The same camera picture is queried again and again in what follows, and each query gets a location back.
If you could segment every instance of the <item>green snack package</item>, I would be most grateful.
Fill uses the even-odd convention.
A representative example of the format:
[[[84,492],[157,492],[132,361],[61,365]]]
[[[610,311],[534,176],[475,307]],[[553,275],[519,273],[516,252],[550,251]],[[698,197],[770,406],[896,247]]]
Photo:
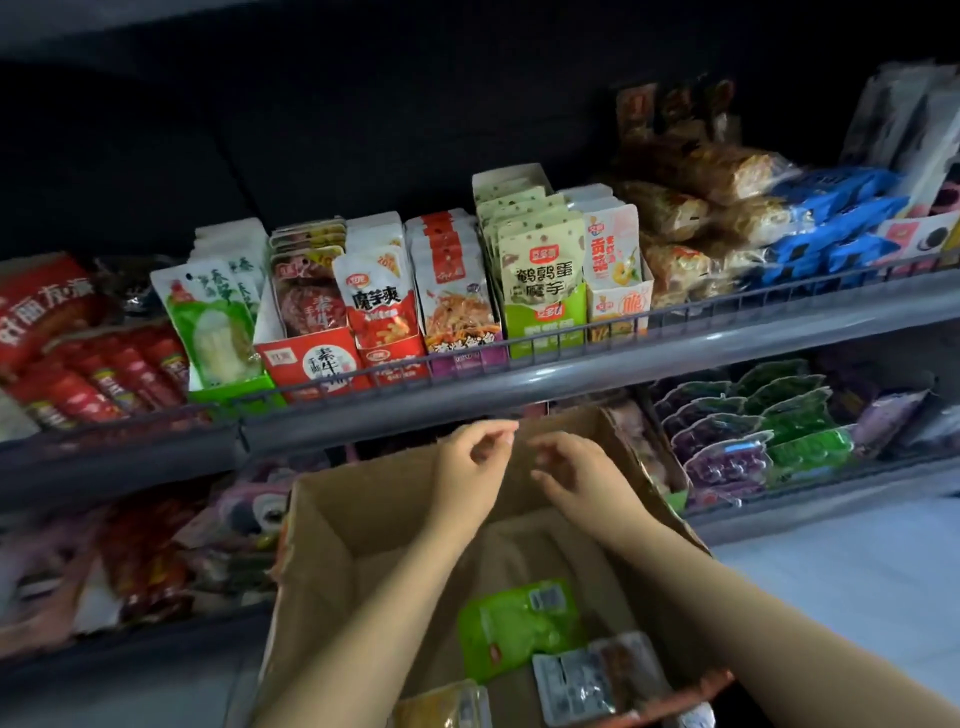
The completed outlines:
[[[770,448],[767,454],[774,461],[778,480],[824,475],[845,465],[853,452],[851,429],[851,425],[835,427]]]
[[[757,364],[736,382],[736,394],[749,397],[760,387],[780,379],[782,376],[805,376],[810,374],[810,365],[806,359],[784,359],[782,361],[764,361]]]
[[[150,281],[204,389],[263,374],[253,350],[253,318],[226,261],[203,258],[164,268]]]
[[[467,677],[481,685],[521,667],[534,654],[556,655],[587,644],[573,594],[562,579],[484,596],[457,617]]]
[[[779,404],[797,395],[804,395],[810,390],[817,389],[823,385],[824,379],[826,379],[824,375],[782,376],[779,379],[774,379],[769,384],[764,384],[747,398],[747,404],[743,408],[744,414],[762,414],[764,410],[774,404]]]
[[[770,447],[836,427],[827,411],[827,400],[832,393],[829,387],[820,387],[763,410],[762,427],[774,433]]]

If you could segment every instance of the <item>dark wall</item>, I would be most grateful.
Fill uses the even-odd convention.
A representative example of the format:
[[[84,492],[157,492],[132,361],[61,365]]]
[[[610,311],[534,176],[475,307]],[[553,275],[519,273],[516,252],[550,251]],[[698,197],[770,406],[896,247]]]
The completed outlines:
[[[615,148],[613,88],[708,70],[737,79],[747,141],[829,163],[893,55],[827,4],[804,6],[820,26],[699,0],[464,5],[248,5],[0,67],[2,252],[182,248],[248,214],[407,216],[464,204],[473,172],[520,161],[581,182]],[[930,45],[899,57],[936,53],[930,34],[903,36]]]

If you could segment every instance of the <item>plastic wrapper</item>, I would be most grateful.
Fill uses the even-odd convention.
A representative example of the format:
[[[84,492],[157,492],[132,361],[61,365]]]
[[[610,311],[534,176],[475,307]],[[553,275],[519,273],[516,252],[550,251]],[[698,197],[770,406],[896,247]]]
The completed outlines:
[[[710,226],[749,245],[770,245],[786,235],[811,231],[816,227],[813,213],[783,198],[758,195],[728,207],[718,207],[710,215]]]
[[[773,152],[670,135],[631,141],[622,157],[626,168],[641,177],[717,205],[765,194],[798,173],[793,164]]]
[[[769,477],[773,460],[767,454],[769,430],[708,445],[684,463],[684,471],[694,488],[762,487]]]
[[[782,376],[805,376],[809,373],[810,364],[806,359],[760,362],[736,382],[736,394],[740,397],[750,397],[760,387]]]
[[[853,452],[850,430],[849,427],[827,429],[770,448],[778,479],[823,475],[845,465]]]
[[[663,421],[685,404],[701,397],[726,397],[732,395],[734,389],[731,381],[688,381],[671,390],[654,404],[654,409]]]
[[[802,395],[823,386],[824,375],[782,376],[757,389],[747,398],[743,410],[748,415],[759,415],[768,407]]]
[[[746,397],[701,397],[678,409],[663,420],[663,431],[667,437],[673,437],[681,430],[703,420],[705,417],[721,412],[739,415],[743,412]]]
[[[400,700],[386,728],[492,728],[487,689],[464,680]]]
[[[627,180],[615,186],[617,196],[636,206],[640,225],[664,242],[682,243],[693,237],[709,215],[709,205],[692,195],[652,182]]]
[[[719,272],[709,255],[684,245],[645,245],[643,257],[654,275],[654,308],[686,303],[690,291]]]
[[[827,410],[832,393],[829,387],[818,387],[763,410],[763,429],[774,433],[770,447],[836,427]]]
[[[762,425],[764,425],[764,419],[758,415],[718,412],[678,432],[671,438],[670,447],[677,455],[677,459],[685,463],[713,443],[742,438],[756,432]]]
[[[469,602],[457,616],[457,633],[467,677],[480,684],[527,664],[536,652],[558,654],[587,643],[573,594],[562,579]]]

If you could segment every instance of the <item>yellow package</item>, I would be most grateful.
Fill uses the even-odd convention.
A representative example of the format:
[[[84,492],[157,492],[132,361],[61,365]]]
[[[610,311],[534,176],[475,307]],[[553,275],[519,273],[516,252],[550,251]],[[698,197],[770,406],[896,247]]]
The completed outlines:
[[[387,728],[491,728],[487,689],[464,680],[401,700]]]

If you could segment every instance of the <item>snack package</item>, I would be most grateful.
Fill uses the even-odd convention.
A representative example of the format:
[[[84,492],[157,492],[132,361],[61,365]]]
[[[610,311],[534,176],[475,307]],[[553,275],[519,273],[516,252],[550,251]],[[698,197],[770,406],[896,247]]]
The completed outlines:
[[[743,411],[748,415],[759,415],[778,402],[789,400],[823,386],[824,375],[781,376],[769,384],[757,389],[747,398]]]
[[[832,394],[829,387],[818,387],[763,410],[763,429],[774,433],[770,447],[836,427],[827,410],[827,401]]]
[[[346,253],[333,259],[333,273],[360,349],[373,349],[419,335],[417,304],[407,257],[393,246]]]
[[[413,263],[428,352],[473,349],[503,338],[478,243],[420,248],[413,252]],[[501,358],[506,355],[502,349],[497,352]],[[482,362],[479,357],[464,362],[444,359],[434,368],[441,363],[453,369]]]
[[[653,136],[657,85],[624,88],[616,94],[616,128],[620,141]]]
[[[804,376],[810,374],[810,364],[806,359],[781,359],[763,361],[752,367],[736,382],[736,394],[750,397],[760,387],[782,376]]]
[[[777,197],[758,195],[729,207],[718,207],[710,217],[712,227],[751,246],[770,245],[786,235],[811,231],[813,213]]]
[[[769,430],[761,430],[707,445],[684,463],[684,471],[695,489],[760,490],[773,467],[766,446],[772,437]]]
[[[770,459],[777,466],[777,479],[790,480],[799,475],[815,477],[845,465],[853,452],[851,429],[835,427],[770,448]]]
[[[464,680],[400,700],[386,728],[492,728],[487,689]]]
[[[525,665],[536,652],[555,655],[587,643],[562,579],[468,602],[457,616],[457,633],[467,677],[481,685]]]
[[[150,280],[203,388],[263,374],[250,310],[225,261],[209,258],[153,271]]]
[[[631,141],[622,157],[642,177],[717,205],[762,195],[798,173],[793,164],[772,152],[666,134]]]
[[[689,240],[708,219],[705,201],[652,182],[619,182],[616,193],[636,206],[640,225],[664,242]]]
[[[736,387],[729,380],[688,381],[678,385],[667,393],[662,400],[656,402],[654,409],[662,421],[694,400],[704,397],[730,397],[735,394],[735,391]]]
[[[700,397],[688,402],[672,415],[662,421],[663,431],[667,437],[673,437],[681,430],[703,420],[710,415],[721,412],[739,415],[746,404],[746,397]]]
[[[734,415],[717,412],[707,415],[670,439],[670,448],[685,463],[703,448],[724,440],[736,440],[752,434],[765,425],[759,415]]]

